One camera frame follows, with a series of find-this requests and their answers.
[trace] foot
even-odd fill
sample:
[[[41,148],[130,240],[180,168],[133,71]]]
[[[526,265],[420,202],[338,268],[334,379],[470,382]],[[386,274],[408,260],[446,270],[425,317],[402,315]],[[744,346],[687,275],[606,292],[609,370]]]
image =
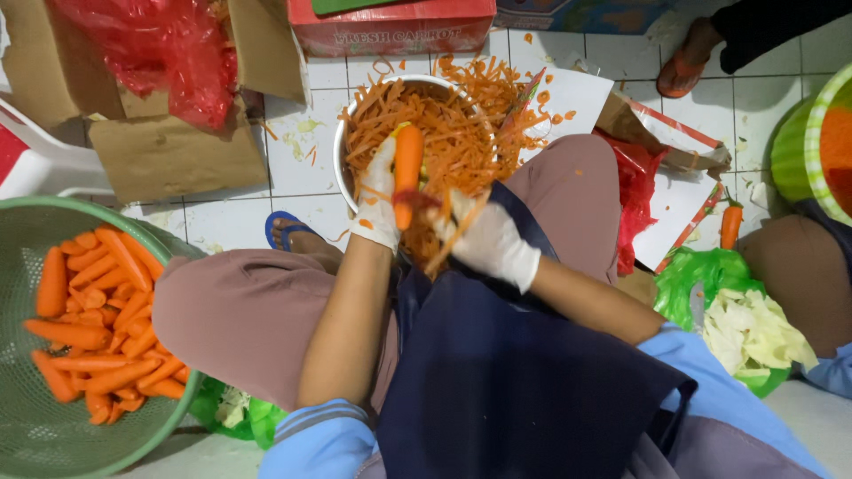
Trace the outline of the foot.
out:
[[[710,52],[724,38],[719,35],[709,18],[695,19],[689,27],[687,39],[681,46],[683,62],[689,66],[700,66],[710,59]],[[659,75],[659,86],[665,89],[689,90],[701,79],[698,75],[678,75],[675,68],[664,68]]]
[[[281,245],[281,241],[283,241],[281,231],[289,226],[303,224],[305,223],[285,220],[284,218],[278,218],[273,222],[270,233],[275,238],[275,244],[279,250],[284,250]],[[321,236],[307,231],[294,231],[285,237],[290,240],[290,251],[299,255],[310,256],[317,260],[327,273],[337,274],[337,269],[340,268],[340,262],[343,260],[343,253],[326,243]]]

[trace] orange flip-flop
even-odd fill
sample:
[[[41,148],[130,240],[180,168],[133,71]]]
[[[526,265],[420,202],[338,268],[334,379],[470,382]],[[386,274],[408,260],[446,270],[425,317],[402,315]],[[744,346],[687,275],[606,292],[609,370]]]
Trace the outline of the orange flip-flop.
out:
[[[663,70],[659,73],[659,77],[657,77],[657,91],[666,98],[683,98],[687,93],[692,91],[695,88],[695,85],[698,84],[699,80],[701,80],[701,73],[704,71],[704,66],[707,64],[699,63],[698,65],[689,65],[683,59],[683,47],[677,49],[675,54],[671,57],[671,59],[666,62],[665,66],[663,66]],[[674,78],[685,78],[690,77],[691,80],[686,88],[676,89],[670,87],[664,87],[659,84],[659,79],[663,76],[664,73],[670,73],[671,70],[674,69]]]

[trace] white glove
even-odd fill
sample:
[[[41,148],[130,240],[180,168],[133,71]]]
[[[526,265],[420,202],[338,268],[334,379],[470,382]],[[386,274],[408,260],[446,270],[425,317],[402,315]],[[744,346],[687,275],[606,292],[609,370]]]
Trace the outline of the white glove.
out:
[[[450,193],[453,215],[460,222],[470,213],[476,200],[466,198],[458,190]],[[436,217],[432,225],[442,241],[448,241],[456,232],[456,224]],[[529,291],[538,272],[541,250],[533,248],[521,234],[515,221],[503,206],[488,203],[461,238],[452,247],[452,255],[470,268],[509,282],[521,290]]]
[[[358,215],[352,220],[349,231],[379,245],[385,245],[396,254],[396,248],[400,244],[400,230],[396,228],[394,206],[388,201],[394,194],[394,174],[390,172],[394,155],[396,138],[389,137],[378,148],[370,165],[361,175]],[[385,197],[380,198],[368,188]]]

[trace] green bowl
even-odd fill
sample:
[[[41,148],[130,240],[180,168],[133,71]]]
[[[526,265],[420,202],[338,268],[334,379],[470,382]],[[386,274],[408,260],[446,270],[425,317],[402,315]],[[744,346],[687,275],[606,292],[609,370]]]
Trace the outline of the green bowl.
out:
[[[108,222],[162,263],[205,254],[146,222],[77,199],[0,201],[0,477],[103,477],[132,465],[181,422],[202,374],[193,371],[179,401],[156,397],[111,426],[89,424],[83,401],[60,404],[30,361],[48,342],[20,323],[35,314],[42,258],[62,240]]]
[[[800,105],[781,125],[772,146],[772,177],[787,201],[816,198],[828,216],[852,226],[852,217],[828,189],[820,159],[822,122],[829,107],[840,105],[852,109],[852,64],[834,75],[816,98]]]

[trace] black pants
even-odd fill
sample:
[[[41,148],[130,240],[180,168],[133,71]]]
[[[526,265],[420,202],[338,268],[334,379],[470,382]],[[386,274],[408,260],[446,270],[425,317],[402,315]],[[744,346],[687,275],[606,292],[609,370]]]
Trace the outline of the black pants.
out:
[[[733,74],[782,43],[852,13],[852,0],[742,0],[711,21],[728,46],[722,70]]]

